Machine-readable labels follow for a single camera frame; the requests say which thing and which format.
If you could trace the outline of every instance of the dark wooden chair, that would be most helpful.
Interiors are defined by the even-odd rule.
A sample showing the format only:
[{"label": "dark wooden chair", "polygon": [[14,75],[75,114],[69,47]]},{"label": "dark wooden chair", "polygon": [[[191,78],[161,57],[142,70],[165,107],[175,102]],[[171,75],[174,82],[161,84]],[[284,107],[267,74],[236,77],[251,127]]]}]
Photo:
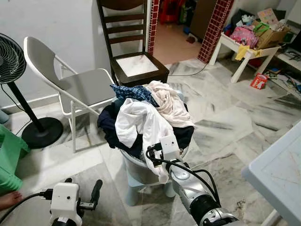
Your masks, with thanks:
[{"label": "dark wooden chair", "polygon": [[[103,33],[111,64],[112,78],[116,84],[136,86],[152,80],[167,82],[169,70],[145,51],[147,0],[97,0]],[[143,13],[118,16],[104,16],[103,8],[125,11],[143,5]],[[143,20],[142,24],[108,27],[108,23]],[[110,38],[109,34],[142,30],[142,34]],[[126,41],[142,40],[142,52],[113,56],[111,45]]]}]

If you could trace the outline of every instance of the red box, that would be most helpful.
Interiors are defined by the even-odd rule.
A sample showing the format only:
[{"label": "red box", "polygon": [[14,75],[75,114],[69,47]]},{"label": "red box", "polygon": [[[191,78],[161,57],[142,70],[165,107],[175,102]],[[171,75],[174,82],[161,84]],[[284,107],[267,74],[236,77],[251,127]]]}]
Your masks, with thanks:
[{"label": "red box", "polygon": [[267,81],[268,81],[267,76],[258,73],[255,79],[251,82],[250,86],[256,89],[262,89]]}]

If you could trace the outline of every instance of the chair backrest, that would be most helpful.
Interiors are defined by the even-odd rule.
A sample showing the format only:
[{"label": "chair backrest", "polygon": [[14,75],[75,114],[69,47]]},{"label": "chair backrest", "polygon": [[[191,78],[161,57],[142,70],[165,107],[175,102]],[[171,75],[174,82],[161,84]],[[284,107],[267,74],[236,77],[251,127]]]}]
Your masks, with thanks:
[{"label": "chair backrest", "polygon": [[[107,49],[109,53],[110,60],[113,58],[111,44],[142,40],[142,52],[145,53],[145,43],[146,43],[146,17],[147,17],[147,0],[97,0],[98,10],[100,19],[103,25],[103,33],[105,41],[107,44]],[[143,13],[131,14],[131,15],[118,15],[118,16],[104,16],[103,7],[125,11],[133,9],[137,6],[143,5]],[[129,25],[129,26],[113,26],[107,27],[107,23],[123,22],[123,21],[133,21],[133,20],[143,20],[142,24]],[[142,30],[142,34],[123,36],[117,38],[109,38],[109,34],[119,33],[119,32],[129,32],[129,31],[139,31]]]},{"label": "chair backrest", "polygon": [[24,39],[24,56],[29,67],[41,77],[48,85],[60,88],[60,81],[55,73],[55,53],[44,43],[33,38]]}]

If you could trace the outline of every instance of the electric fan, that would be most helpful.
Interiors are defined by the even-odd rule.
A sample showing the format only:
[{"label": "electric fan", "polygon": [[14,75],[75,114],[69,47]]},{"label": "electric fan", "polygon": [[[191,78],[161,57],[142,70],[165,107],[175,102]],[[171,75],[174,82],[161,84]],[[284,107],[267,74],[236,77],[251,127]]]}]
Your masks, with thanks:
[{"label": "electric fan", "polygon": [[14,83],[26,69],[23,50],[10,37],[0,34],[0,84],[7,84],[24,111],[30,123],[22,133],[22,139],[30,148],[42,148],[54,143],[63,133],[62,123],[55,118],[38,119]]}]

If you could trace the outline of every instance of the white folding chair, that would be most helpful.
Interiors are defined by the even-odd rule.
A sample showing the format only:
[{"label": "white folding chair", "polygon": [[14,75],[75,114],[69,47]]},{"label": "white folding chair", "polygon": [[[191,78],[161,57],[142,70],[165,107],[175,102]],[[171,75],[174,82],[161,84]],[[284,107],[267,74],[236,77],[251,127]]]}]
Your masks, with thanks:
[{"label": "white folding chair", "polygon": [[[99,113],[96,109],[111,103],[115,97],[114,91],[110,88],[110,84],[114,83],[112,78],[108,71],[102,68],[77,73],[44,43],[33,37],[24,39],[24,56],[35,74],[58,91],[62,112],[69,120],[73,151],[75,152],[75,117],[88,112],[98,116]],[[74,75],[65,78],[60,76],[59,78],[55,73],[55,60],[61,64],[61,67],[67,68]]]}]

